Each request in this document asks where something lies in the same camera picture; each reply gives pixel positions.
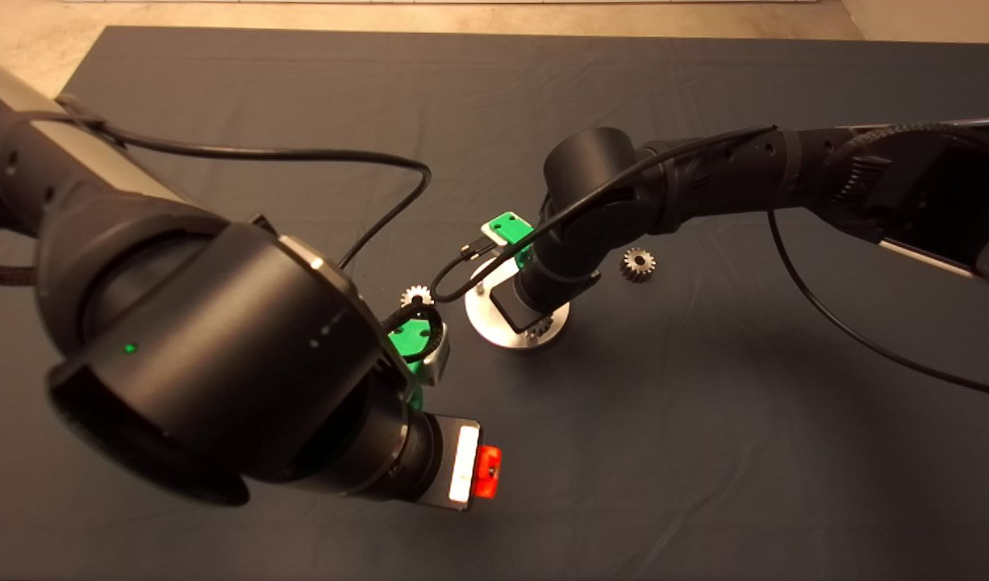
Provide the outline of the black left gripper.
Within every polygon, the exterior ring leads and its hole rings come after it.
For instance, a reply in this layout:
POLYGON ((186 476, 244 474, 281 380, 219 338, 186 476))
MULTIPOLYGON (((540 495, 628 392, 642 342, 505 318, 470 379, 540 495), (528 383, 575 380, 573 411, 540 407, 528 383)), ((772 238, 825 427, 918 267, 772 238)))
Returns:
POLYGON ((478 420, 424 413, 431 440, 431 460, 414 504, 430 508, 468 512, 476 499, 494 499, 499 488, 503 451, 482 444, 478 420))

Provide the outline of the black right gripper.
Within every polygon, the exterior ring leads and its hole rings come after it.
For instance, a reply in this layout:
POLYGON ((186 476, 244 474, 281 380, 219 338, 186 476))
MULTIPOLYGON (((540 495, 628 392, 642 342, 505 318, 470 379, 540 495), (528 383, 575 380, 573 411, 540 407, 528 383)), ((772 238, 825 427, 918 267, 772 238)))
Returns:
POLYGON ((550 281, 504 281, 490 300, 506 323, 521 333, 547 319, 561 306, 561 290, 550 281))

